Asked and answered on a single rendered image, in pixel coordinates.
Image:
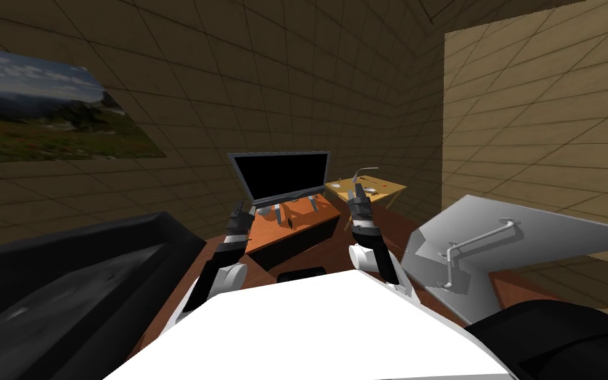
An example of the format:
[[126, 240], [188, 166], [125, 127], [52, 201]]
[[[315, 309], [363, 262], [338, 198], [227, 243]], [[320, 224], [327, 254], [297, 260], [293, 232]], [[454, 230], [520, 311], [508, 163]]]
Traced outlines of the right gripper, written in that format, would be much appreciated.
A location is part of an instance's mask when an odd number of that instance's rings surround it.
[[[358, 197], [361, 188], [362, 197]], [[351, 223], [355, 228], [375, 228], [373, 222], [373, 211], [369, 195], [371, 188], [360, 183], [352, 183], [348, 189], [348, 206], [350, 209]]]

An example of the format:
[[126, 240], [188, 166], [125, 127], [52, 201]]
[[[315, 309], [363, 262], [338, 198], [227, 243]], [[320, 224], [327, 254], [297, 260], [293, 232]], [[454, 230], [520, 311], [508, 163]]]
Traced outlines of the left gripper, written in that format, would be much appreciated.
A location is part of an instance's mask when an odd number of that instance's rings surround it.
[[249, 212], [251, 203], [249, 200], [237, 201], [234, 212], [231, 213], [227, 224], [226, 241], [246, 241], [249, 230], [255, 219], [254, 214]]

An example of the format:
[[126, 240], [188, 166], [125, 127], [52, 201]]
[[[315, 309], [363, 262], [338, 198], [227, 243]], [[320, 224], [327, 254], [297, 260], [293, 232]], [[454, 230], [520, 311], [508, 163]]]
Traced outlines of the yellow table with lamp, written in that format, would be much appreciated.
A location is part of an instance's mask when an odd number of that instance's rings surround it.
[[360, 183], [365, 187], [371, 188], [369, 198], [373, 209], [381, 206], [388, 210], [398, 195], [407, 188], [405, 185], [373, 177], [372, 172], [378, 169], [377, 167], [361, 168], [351, 175], [342, 175], [333, 169], [327, 170], [323, 197], [340, 212], [335, 233], [345, 232], [351, 224], [347, 202], [349, 201], [348, 189], [352, 183]]

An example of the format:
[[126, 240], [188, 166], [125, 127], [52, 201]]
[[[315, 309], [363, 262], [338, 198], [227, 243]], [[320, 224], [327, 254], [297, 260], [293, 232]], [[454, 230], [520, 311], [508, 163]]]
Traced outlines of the orange stand with black television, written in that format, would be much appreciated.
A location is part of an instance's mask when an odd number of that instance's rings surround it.
[[271, 270], [334, 235], [340, 211], [324, 197], [330, 153], [230, 153], [255, 221], [246, 254]]

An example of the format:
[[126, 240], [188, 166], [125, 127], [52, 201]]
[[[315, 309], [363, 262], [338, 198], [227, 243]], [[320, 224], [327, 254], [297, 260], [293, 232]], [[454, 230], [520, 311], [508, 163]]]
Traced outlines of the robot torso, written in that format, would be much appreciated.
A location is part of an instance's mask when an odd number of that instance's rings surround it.
[[217, 295], [104, 380], [516, 380], [457, 324], [359, 270]]

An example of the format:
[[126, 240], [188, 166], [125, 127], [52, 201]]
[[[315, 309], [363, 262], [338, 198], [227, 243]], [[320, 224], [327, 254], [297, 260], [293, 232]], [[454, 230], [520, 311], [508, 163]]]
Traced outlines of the grey door leaf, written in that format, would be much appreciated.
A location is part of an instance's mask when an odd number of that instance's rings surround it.
[[[519, 225], [452, 252], [453, 286], [447, 279], [449, 242], [462, 243], [503, 226]], [[411, 234], [402, 266], [465, 323], [476, 323], [500, 310], [490, 272], [608, 251], [608, 225], [512, 203], [466, 195]]]

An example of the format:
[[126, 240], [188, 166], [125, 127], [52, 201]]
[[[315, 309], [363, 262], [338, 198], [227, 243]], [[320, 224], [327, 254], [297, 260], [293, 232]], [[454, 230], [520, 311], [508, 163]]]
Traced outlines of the black sofa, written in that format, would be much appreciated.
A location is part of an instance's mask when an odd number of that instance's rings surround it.
[[104, 380], [204, 246], [165, 212], [0, 245], [0, 380]]

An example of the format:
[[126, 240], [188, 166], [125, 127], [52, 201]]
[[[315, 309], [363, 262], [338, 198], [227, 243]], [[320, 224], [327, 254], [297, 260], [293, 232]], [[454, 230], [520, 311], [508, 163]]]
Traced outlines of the landscape picture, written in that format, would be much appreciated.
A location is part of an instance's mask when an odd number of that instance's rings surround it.
[[0, 51], [0, 162], [162, 156], [85, 67]]

